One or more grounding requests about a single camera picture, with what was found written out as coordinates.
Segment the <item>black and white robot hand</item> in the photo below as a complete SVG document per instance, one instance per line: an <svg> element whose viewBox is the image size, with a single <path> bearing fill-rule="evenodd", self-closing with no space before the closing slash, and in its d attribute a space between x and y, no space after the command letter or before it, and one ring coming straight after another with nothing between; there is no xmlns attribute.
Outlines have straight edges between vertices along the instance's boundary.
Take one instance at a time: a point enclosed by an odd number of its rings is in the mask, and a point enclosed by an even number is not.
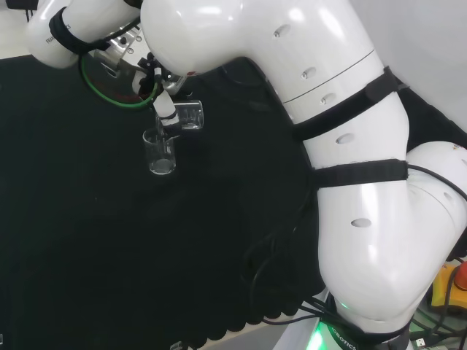
<svg viewBox="0 0 467 350"><path fill-rule="evenodd" d="M133 91L143 101L150 99L156 116L167 133L169 130L178 129L180 119L176 107L163 86L164 68L151 52L146 58L139 60L138 67L132 82Z"/></svg>

